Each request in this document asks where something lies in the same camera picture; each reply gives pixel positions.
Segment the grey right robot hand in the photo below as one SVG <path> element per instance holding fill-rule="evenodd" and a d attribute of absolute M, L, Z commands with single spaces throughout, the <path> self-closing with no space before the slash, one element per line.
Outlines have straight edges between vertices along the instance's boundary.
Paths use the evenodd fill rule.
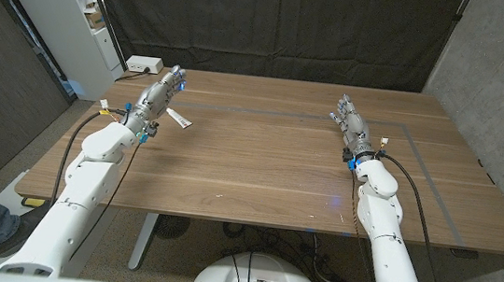
<path fill-rule="evenodd" d="M 329 117 L 339 125 L 343 142 L 357 160 L 367 160 L 375 152 L 371 146 L 368 123 L 357 112 L 354 103 L 345 93 L 338 101 L 337 113 L 330 112 Z"/>

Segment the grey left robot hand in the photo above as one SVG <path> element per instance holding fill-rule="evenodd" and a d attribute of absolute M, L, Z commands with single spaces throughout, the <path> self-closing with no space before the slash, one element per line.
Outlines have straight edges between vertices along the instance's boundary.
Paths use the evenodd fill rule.
<path fill-rule="evenodd" d="M 125 116 L 122 124 L 133 134 L 141 132 L 147 125 L 165 112 L 173 97 L 185 89 L 186 71 L 175 65 L 165 76 L 146 87 L 139 95 L 137 103 Z"/>

